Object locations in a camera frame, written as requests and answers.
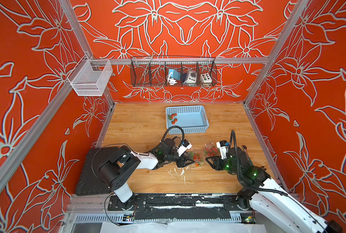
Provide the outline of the clear plastic clamshell container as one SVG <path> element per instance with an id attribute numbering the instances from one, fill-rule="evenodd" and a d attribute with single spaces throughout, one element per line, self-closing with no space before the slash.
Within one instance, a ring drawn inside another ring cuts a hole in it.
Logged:
<path id="1" fill-rule="evenodd" d="M 212 156 L 220 156 L 219 149 L 216 146 L 216 143 L 210 142 L 206 143 L 202 149 L 204 153 L 204 158 L 212 157 Z"/>

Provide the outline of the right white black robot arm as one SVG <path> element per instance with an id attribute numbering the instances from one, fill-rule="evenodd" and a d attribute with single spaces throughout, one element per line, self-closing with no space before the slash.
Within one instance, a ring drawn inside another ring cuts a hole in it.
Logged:
<path id="1" fill-rule="evenodd" d="M 210 156 L 206 161 L 214 170 L 237 176 L 242 185 L 235 200 L 238 208 L 261 213 L 287 233 L 343 232 L 336 221 L 327 221 L 303 206 L 264 167 L 254 165 L 246 148 L 237 146 L 235 131 L 231 131 L 229 141 L 219 141 L 216 147 L 220 155 Z"/>

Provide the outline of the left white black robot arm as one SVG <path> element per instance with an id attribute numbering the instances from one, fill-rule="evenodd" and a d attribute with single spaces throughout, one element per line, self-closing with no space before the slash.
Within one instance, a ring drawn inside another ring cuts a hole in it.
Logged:
<path id="1" fill-rule="evenodd" d="M 194 163 L 187 157 L 192 145 L 185 139 L 185 132 L 179 126 L 167 129 L 157 146 L 147 152 L 136 152 L 127 144 L 111 144 L 95 150 L 94 157 L 105 155 L 100 162 L 91 162 L 93 174 L 112 191 L 122 204 L 131 204 L 135 194 L 128 185 L 128 179 L 135 170 L 158 170 L 175 163 L 184 168 Z"/>

